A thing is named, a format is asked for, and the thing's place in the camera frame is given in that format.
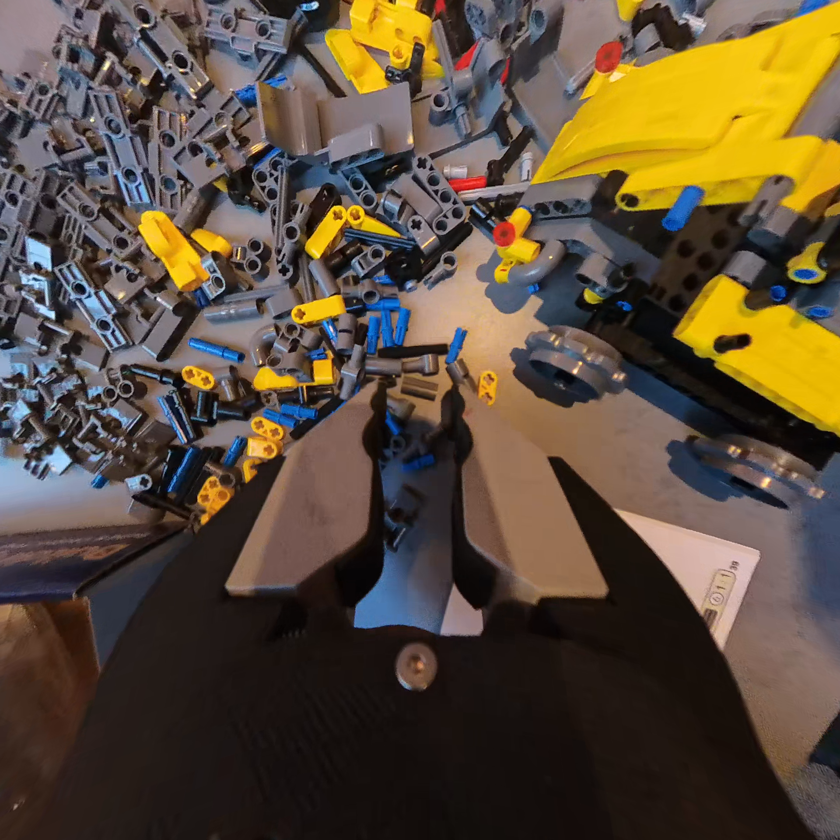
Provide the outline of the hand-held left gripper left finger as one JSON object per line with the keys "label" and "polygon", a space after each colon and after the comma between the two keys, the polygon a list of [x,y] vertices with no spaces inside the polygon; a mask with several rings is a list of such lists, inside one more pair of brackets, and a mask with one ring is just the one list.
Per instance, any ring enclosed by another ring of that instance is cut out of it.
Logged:
{"label": "hand-held left gripper left finger", "polygon": [[356,607],[384,565],[385,393],[358,392],[292,448],[227,578],[233,596]]}

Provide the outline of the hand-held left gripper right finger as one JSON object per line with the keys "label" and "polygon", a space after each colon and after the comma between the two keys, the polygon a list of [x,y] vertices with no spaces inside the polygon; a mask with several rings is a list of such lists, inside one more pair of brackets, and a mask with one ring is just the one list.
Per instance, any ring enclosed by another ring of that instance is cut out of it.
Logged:
{"label": "hand-held left gripper right finger", "polygon": [[467,603],[604,599],[607,583],[550,459],[469,389],[451,389],[453,573]]}

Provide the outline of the pile of toy parts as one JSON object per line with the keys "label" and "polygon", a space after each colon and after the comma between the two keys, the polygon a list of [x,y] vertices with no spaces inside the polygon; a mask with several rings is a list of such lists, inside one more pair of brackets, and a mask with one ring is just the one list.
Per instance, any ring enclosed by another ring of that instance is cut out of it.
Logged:
{"label": "pile of toy parts", "polygon": [[2,74],[2,446],[199,529],[340,390],[349,326],[418,361],[465,333],[516,391],[501,315],[468,314],[480,221],[408,80],[341,88],[308,14],[57,2],[38,75]]}

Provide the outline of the grey desk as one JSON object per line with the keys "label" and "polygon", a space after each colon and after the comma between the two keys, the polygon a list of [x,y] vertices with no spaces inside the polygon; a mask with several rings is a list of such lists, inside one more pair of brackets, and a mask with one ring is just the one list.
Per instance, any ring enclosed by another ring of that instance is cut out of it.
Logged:
{"label": "grey desk", "polygon": [[[65,16],[54,2],[2,2],[2,69],[35,73]],[[554,289],[537,316],[537,299],[492,302],[483,280],[472,277],[469,260],[483,263],[487,241],[470,240],[458,283],[464,290],[435,291],[448,320],[439,326],[469,330],[466,357],[472,371],[496,370],[501,378],[496,408],[511,425],[551,455],[563,457],[615,508],[670,523],[760,552],[725,651],[756,724],[763,747],[796,804],[815,815],[818,834],[838,832],[838,778],[821,764],[807,763],[838,713],[838,461],[826,469],[826,498],[796,511],[772,509],[756,500],[727,497],[726,487],[705,473],[681,443],[689,434],[714,434],[709,413],[648,374],[631,369],[627,390],[601,402],[562,407],[530,392],[525,374],[514,374],[510,357],[538,320],[571,322],[571,304]],[[40,528],[36,506],[50,506],[46,528],[123,523],[129,518],[121,490],[93,490],[75,472],[36,481],[11,460],[2,464],[2,532]],[[386,562],[384,579],[360,605],[361,625],[407,621],[438,629],[446,599],[445,562],[433,559],[422,540],[407,544]],[[163,568],[142,561],[120,573],[93,597],[91,616],[102,654],[110,655],[128,610]]]}

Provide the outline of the white instruction booklet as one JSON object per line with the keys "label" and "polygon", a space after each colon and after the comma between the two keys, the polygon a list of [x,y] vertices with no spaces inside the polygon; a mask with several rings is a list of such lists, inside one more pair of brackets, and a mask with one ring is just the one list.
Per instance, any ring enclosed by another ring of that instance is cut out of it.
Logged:
{"label": "white instruction booklet", "polygon": [[612,652],[668,679],[713,677],[759,552],[611,509],[593,491],[570,501],[607,583],[604,599],[504,602],[475,636],[530,644],[541,638]]}

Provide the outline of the dark blue cardboard box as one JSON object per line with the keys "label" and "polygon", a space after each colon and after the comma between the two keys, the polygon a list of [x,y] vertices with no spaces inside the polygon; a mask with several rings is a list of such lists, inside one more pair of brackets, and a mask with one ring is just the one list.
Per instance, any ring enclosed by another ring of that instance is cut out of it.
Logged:
{"label": "dark blue cardboard box", "polygon": [[159,522],[3,535],[1,604],[71,601],[183,530]]}

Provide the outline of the yellow black toy vehicle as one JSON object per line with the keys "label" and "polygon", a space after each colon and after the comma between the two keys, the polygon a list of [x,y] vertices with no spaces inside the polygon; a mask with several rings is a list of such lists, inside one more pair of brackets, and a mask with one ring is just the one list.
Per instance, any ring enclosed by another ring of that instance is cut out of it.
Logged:
{"label": "yellow black toy vehicle", "polygon": [[615,2],[613,33],[530,7],[507,81],[545,155],[494,232],[502,286],[572,264],[584,325],[531,332],[543,387],[630,363],[713,413],[721,483],[818,500],[838,454],[838,2]]}

